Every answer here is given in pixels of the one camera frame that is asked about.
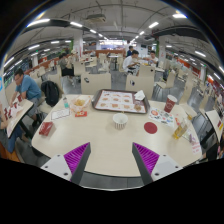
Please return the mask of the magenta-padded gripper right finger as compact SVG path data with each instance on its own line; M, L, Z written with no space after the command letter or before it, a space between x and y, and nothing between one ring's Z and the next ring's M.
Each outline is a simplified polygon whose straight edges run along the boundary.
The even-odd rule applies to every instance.
M182 169L182 167L167 154L159 155L137 143L132 144L132 153L144 185Z

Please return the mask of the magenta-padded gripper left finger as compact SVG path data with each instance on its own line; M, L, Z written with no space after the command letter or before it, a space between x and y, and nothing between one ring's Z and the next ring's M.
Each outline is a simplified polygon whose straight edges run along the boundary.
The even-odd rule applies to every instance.
M64 155L56 154L42 166L42 169L79 184L90 153L90 143L85 143Z

